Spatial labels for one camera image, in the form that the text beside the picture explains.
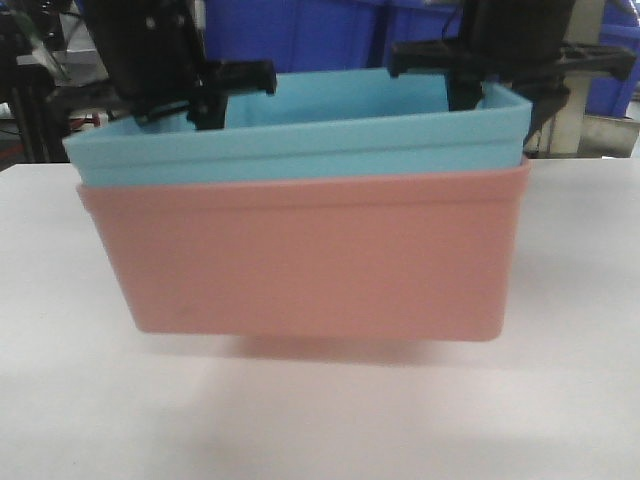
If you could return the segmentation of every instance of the white table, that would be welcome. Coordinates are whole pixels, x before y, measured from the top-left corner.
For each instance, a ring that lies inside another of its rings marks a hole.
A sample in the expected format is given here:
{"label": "white table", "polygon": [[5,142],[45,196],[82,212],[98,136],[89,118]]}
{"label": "white table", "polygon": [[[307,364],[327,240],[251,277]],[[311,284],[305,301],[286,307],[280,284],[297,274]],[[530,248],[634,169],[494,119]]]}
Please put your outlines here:
{"label": "white table", "polygon": [[484,344],[139,333],[77,179],[0,173],[0,478],[640,478],[640,161],[535,164]]}

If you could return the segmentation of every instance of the blue crate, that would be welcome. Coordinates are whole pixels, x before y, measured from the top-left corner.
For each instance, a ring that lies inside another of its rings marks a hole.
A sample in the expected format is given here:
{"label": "blue crate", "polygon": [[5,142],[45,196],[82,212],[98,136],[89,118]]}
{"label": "blue crate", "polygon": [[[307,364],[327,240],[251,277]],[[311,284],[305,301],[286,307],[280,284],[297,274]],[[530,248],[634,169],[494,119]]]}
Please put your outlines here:
{"label": "blue crate", "polygon": [[395,42],[439,40],[443,28],[452,18],[445,38],[455,37],[460,30],[462,9],[456,5],[425,5],[423,0],[390,0],[387,24],[385,63]]}
{"label": "blue crate", "polygon": [[[627,47],[640,55],[640,27],[603,25],[600,34],[603,45]],[[596,78],[591,82],[586,111],[592,115],[622,118],[640,81],[640,62],[636,60],[629,78],[624,82],[613,78]]]}
{"label": "blue crate", "polygon": [[604,6],[602,23],[605,25],[622,25],[637,27],[638,12],[632,0],[607,0]]}
{"label": "blue crate", "polygon": [[273,60],[278,72],[368,66],[386,0],[208,0],[212,60]]}
{"label": "blue crate", "polygon": [[158,185],[486,170],[520,164],[531,105],[487,84],[449,112],[442,75],[386,70],[280,75],[275,96],[232,97],[224,130],[186,116],[132,119],[64,144],[89,186]]}

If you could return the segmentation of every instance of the stacked bins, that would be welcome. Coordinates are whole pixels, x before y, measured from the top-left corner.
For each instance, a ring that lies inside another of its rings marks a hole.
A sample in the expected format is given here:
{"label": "stacked bins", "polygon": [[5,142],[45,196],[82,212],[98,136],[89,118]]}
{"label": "stacked bins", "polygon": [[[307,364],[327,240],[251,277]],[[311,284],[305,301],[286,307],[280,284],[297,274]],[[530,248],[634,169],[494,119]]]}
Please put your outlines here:
{"label": "stacked bins", "polygon": [[444,79],[281,75],[227,128],[182,116],[70,137],[138,327],[150,332],[488,340],[499,334],[530,106]]}

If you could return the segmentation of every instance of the plastic bin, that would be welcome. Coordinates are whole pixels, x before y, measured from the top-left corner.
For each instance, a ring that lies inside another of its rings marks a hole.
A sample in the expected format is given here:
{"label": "plastic bin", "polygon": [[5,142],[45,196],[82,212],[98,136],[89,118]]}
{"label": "plastic bin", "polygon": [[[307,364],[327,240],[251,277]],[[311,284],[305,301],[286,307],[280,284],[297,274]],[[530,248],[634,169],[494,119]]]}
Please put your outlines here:
{"label": "plastic bin", "polygon": [[455,37],[460,30],[462,9],[457,5],[425,5],[424,0],[391,0],[387,24],[384,61],[387,62],[395,42],[438,40],[447,21],[452,18],[445,37]]}
{"label": "plastic bin", "polygon": [[208,0],[210,59],[271,59],[278,72],[367,66],[385,0]]}
{"label": "plastic bin", "polygon": [[[600,43],[627,47],[640,55],[640,27],[603,25]],[[640,62],[636,63],[624,82],[613,78],[596,78],[591,82],[586,111],[592,115],[622,118],[640,81]]]}
{"label": "plastic bin", "polygon": [[528,171],[79,193],[143,331],[489,340]]}
{"label": "plastic bin", "polygon": [[476,110],[449,112],[442,76],[352,70],[233,97],[224,130],[126,119],[64,143],[89,186],[411,174],[516,166],[529,122],[529,102],[497,85]]}

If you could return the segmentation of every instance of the pink plastic bin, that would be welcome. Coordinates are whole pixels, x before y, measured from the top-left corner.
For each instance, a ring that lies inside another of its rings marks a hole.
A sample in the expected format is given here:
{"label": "pink plastic bin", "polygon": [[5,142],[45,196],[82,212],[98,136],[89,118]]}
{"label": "pink plastic bin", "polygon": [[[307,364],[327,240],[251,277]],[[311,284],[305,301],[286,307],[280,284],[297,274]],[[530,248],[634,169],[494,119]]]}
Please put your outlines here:
{"label": "pink plastic bin", "polygon": [[78,191],[143,331],[490,340],[528,173]]}

